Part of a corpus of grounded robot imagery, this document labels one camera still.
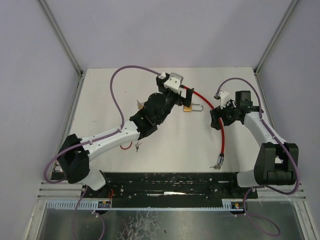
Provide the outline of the large brass padlock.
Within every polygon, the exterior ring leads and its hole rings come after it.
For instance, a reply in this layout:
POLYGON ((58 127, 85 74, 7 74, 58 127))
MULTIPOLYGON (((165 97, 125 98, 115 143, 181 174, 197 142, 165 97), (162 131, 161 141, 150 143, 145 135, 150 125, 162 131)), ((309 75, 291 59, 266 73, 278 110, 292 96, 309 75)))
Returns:
POLYGON ((191 104, 190 106, 184 106, 183 111, 186 113, 191 112, 202 112, 204 110, 204 106, 201 104, 191 104))

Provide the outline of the small brass padlock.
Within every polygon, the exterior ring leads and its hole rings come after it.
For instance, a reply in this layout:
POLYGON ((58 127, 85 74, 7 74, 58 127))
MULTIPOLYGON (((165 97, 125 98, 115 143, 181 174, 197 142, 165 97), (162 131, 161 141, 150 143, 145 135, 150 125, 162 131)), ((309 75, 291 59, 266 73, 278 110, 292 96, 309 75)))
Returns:
POLYGON ((144 102, 140 102, 139 100, 136 100, 137 101, 137 108, 139 110, 142 110, 144 108, 144 102))

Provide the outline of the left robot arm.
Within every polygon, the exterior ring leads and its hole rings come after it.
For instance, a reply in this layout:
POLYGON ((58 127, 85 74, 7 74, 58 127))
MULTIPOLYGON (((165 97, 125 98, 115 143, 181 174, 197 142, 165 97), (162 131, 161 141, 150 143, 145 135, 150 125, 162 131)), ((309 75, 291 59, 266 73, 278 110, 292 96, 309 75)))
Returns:
POLYGON ((71 134, 59 150, 57 161, 69 184, 82 183, 100 190, 107 180, 101 170, 90 163, 103 153, 126 143, 133 143, 153 134, 171 113, 174 106, 190 107, 194 89, 182 96, 183 77, 163 73, 156 78, 158 92, 151 94, 138 112, 120 126, 89 137, 71 134))

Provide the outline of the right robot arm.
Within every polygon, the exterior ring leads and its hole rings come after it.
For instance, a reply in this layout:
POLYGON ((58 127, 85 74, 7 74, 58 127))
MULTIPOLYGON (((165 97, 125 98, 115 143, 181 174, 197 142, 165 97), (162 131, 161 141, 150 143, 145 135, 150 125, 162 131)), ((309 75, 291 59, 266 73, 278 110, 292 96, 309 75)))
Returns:
POLYGON ((258 186, 286 186, 299 183, 297 163, 299 148, 280 137, 268 120, 260 104, 254 105, 249 90, 237 91, 231 99, 227 91, 215 95, 220 105, 210 111, 211 127, 220 130, 240 122, 253 135, 259 152, 253 169, 237 173, 242 188, 258 186))

